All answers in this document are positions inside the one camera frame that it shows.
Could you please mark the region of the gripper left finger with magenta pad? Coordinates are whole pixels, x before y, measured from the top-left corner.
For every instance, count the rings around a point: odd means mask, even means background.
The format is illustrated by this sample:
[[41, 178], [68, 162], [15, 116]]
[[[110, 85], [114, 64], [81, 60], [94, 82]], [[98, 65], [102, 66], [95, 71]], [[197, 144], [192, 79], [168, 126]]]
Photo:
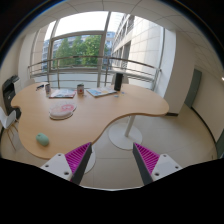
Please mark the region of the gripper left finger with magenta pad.
[[76, 185], [79, 185], [92, 153], [92, 144], [86, 143], [63, 154], [57, 153], [41, 168]]

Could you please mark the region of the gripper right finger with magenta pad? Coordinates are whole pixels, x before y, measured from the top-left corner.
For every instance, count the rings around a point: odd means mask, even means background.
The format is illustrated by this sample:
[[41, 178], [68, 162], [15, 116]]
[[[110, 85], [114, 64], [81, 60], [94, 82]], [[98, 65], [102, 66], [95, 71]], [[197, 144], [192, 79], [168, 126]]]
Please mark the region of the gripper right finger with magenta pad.
[[168, 154], [157, 154], [137, 143], [133, 144], [133, 155], [145, 185], [182, 169]]

